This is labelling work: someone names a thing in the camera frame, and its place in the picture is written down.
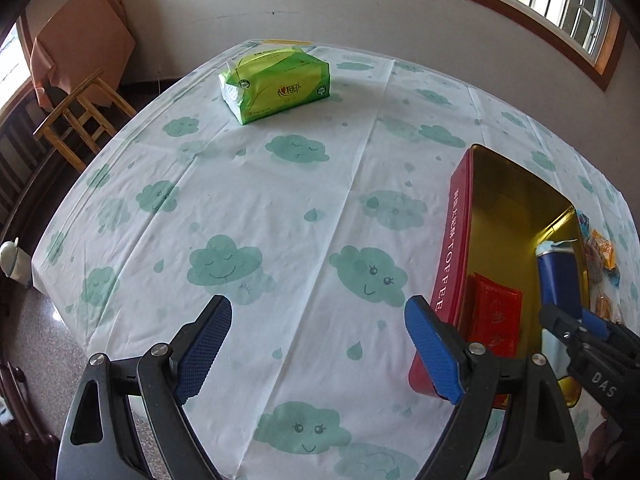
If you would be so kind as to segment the white jug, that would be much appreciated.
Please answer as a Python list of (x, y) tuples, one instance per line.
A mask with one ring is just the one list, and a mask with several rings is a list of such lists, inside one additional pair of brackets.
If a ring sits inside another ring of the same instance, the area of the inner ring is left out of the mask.
[(32, 257), (18, 246), (20, 239), (7, 240), (1, 245), (0, 266), (7, 278), (25, 288), (32, 287)]

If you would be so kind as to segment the fried dough twist snack bag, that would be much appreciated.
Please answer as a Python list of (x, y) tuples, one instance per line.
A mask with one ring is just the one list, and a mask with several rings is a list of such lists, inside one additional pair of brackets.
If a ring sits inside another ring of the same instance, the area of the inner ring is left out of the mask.
[(620, 290), (605, 278), (599, 283), (590, 283), (590, 310), (612, 323), (624, 322)]

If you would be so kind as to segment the red toffee tin box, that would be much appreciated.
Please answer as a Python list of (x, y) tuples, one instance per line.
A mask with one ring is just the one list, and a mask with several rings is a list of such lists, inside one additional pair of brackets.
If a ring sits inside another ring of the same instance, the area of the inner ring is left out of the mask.
[[(480, 144), (472, 145), (450, 179), (432, 309), (471, 342), (471, 278), (482, 274), (523, 293), (514, 358), (541, 352), (536, 247), (545, 240), (574, 240), (580, 302), (582, 310), (588, 310), (588, 271), (576, 208), (524, 167)], [(558, 379), (567, 405), (574, 406), (582, 388), (568, 375)]]

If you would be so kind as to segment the green tissue pack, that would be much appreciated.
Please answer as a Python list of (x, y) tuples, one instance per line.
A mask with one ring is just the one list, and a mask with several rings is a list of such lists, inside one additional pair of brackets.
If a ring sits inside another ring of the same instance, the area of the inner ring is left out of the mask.
[(219, 76), (224, 102), (241, 125), (326, 99), (330, 64), (294, 47), (252, 53)]

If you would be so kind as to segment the red snack packet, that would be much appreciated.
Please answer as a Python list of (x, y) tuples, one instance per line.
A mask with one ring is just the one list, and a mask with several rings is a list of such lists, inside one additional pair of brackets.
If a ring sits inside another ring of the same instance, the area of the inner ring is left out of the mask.
[(523, 293), (475, 273), (470, 294), (469, 341), (479, 342), (499, 358), (514, 358), (520, 342)]

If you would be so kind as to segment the small blue wrapped candy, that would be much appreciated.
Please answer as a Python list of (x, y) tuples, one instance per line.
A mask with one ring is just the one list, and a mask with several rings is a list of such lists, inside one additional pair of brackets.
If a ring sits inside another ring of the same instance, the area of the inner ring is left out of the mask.
[(576, 214), (582, 236), (588, 237), (590, 235), (590, 220), (588, 216), (579, 209), (576, 210)]

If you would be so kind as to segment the blue snack packet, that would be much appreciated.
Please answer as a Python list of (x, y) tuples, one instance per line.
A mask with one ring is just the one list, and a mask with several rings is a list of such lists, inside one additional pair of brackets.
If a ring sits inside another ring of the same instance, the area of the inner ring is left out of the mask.
[[(554, 304), (578, 320), (582, 317), (579, 273), (574, 240), (545, 240), (536, 247), (541, 304)], [(557, 378), (567, 376), (570, 357), (566, 348), (546, 328), (541, 331), (541, 352)]]

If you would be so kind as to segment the white cloud pattern tablecloth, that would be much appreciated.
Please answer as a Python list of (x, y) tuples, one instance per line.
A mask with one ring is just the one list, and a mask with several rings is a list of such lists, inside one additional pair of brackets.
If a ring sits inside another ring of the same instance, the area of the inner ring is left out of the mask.
[(241, 44), (114, 136), (44, 232), (32, 270), (85, 352), (129, 358), (214, 295), (233, 318), (186, 414), (238, 479), (411, 479), (451, 413), (408, 383), (404, 305), (430, 296), (449, 180), (482, 144), (612, 240), (615, 314), (639, 325), (639, 237), (620, 192), (545, 126), (434, 70), (328, 46), (321, 101), (241, 125), (219, 76)]

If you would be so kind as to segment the orange snack packet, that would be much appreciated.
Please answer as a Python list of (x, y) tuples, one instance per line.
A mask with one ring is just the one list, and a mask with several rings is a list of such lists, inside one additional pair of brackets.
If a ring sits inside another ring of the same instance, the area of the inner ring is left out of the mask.
[(616, 268), (616, 252), (613, 243), (597, 230), (590, 233), (590, 244), (600, 256), (606, 270), (612, 271)]

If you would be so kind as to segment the orange cloth covered table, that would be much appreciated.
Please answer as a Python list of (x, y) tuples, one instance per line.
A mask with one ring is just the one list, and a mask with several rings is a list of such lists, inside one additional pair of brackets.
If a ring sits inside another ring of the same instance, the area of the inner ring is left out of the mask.
[(50, 112), (47, 88), (70, 93), (96, 70), (117, 88), (135, 46), (120, 0), (68, 0), (40, 30), (30, 54), (39, 106)]

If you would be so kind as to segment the wooden chair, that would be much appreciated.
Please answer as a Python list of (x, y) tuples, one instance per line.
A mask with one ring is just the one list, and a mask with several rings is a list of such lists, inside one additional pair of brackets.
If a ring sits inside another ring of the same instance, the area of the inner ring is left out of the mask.
[(46, 140), (80, 174), (85, 171), (87, 164), (65, 142), (68, 135), (72, 132), (77, 133), (90, 152), (97, 155), (102, 151), (98, 143), (100, 136), (107, 133), (112, 138), (117, 133), (115, 126), (88, 98), (88, 92), (93, 87), (129, 119), (137, 115), (137, 111), (104, 80), (103, 70), (99, 68), (73, 88), (70, 94), (47, 114), (34, 132), (36, 140)]

